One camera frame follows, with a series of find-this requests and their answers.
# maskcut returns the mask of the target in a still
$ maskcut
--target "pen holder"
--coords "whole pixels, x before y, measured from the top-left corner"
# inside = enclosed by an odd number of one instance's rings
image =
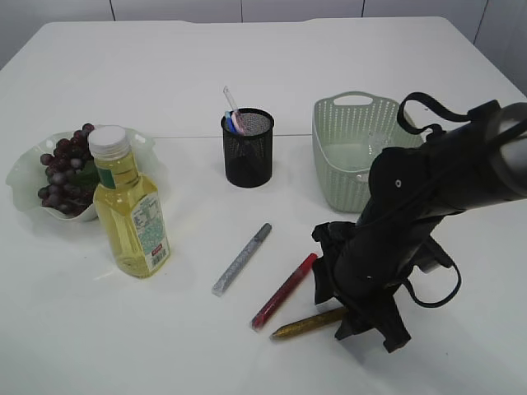
[[[225,175],[234,185],[254,188],[273,172],[273,117],[261,109],[240,109],[245,135],[231,132],[222,118]]]

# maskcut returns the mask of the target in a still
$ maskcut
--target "black robotic arm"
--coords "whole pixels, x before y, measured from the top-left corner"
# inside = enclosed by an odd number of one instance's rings
[[[467,123],[451,132],[438,124],[417,129],[404,117],[410,100]],[[434,228],[446,216],[527,198],[527,104],[502,109],[494,100],[459,115],[415,92],[401,104],[398,121],[412,134],[430,130],[427,141],[384,149],[372,164],[371,199],[358,222],[326,223],[313,232],[324,252],[313,266],[315,303],[335,297],[348,308],[335,337],[375,328],[388,352],[411,338],[393,298],[400,286],[427,308],[446,304],[461,286],[454,261],[431,237]],[[452,267],[458,283],[445,299],[421,302],[408,279],[415,267]]]

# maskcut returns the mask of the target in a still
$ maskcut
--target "green basket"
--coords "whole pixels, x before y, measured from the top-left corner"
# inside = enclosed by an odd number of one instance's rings
[[[361,96],[367,105],[337,105],[336,99]],[[337,211],[362,212],[370,198],[371,163],[383,147],[414,147],[420,136],[397,123],[399,103],[365,92],[346,92],[319,100],[313,111],[313,153],[320,187]]]

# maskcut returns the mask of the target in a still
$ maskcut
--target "bottle cap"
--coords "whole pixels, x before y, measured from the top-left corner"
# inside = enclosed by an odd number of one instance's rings
[[[131,151],[126,131],[120,126],[97,128],[88,136],[88,144],[93,157],[100,160],[121,159]]]

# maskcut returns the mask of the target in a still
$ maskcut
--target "grapes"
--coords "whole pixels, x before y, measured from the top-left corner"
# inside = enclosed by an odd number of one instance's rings
[[[50,195],[62,195],[63,190],[58,185],[49,185],[48,193]]]
[[[81,196],[81,189],[75,185],[72,184],[66,184],[64,185],[64,192],[70,197],[70,198],[79,198]]]
[[[69,160],[67,159],[59,159],[57,160],[57,170],[59,171],[66,171],[69,169]]]
[[[57,142],[57,148],[67,149],[72,145],[72,143],[67,138],[61,138]]]
[[[51,177],[51,183],[53,185],[64,185],[68,181],[68,177],[66,177],[65,173],[55,173]]]
[[[41,198],[42,200],[47,199],[48,196],[49,196],[48,187],[43,187],[43,188],[39,189],[38,196],[39,196],[39,198]]]
[[[75,175],[75,169],[68,169],[64,173],[66,177],[68,177],[68,181],[71,181],[73,176]]]
[[[93,132],[96,129],[95,126],[93,126],[91,123],[85,123],[82,125],[82,130],[87,130],[88,133]]]
[[[64,148],[55,148],[53,150],[53,155],[55,155],[55,158],[57,159],[69,159],[69,154]]]
[[[84,155],[84,150],[79,146],[72,146],[69,150],[70,158],[81,158]]]
[[[81,202],[90,205],[93,203],[93,191],[83,189],[80,196]]]
[[[85,152],[83,155],[82,155],[82,160],[93,160],[93,156],[91,156],[91,152]]]
[[[50,167],[46,167],[46,170],[45,170],[45,174],[46,174],[46,177],[51,177],[53,174],[55,174],[57,172],[56,168],[53,167],[53,166],[50,166]]]
[[[61,203],[61,204],[58,205],[57,210],[59,210],[63,214],[67,215],[70,212],[72,212],[73,207],[72,207],[72,204],[70,204],[68,202],[64,202],[64,203]]]
[[[42,207],[52,207],[66,216],[78,216],[93,203],[95,185],[81,188],[71,182],[75,182],[76,174],[82,172],[86,162],[93,160],[87,138],[94,129],[91,123],[85,123],[72,138],[58,140],[53,154],[40,156],[49,183],[37,193]]]
[[[82,165],[84,165],[84,164],[82,163],[81,159],[73,158],[73,159],[70,160],[70,165],[74,169],[80,169],[82,167]]]
[[[42,154],[40,156],[40,163],[44,166],[49,166],[53,162],[53,159],[53,155],[51,154]]]
[[[52,193],[51,195],[49,195],[48,197],[48,203],[52,206],[52,207],[58,207],[59,204],[61,204],[63,202],[62,198],[56,194],[56,193]]]

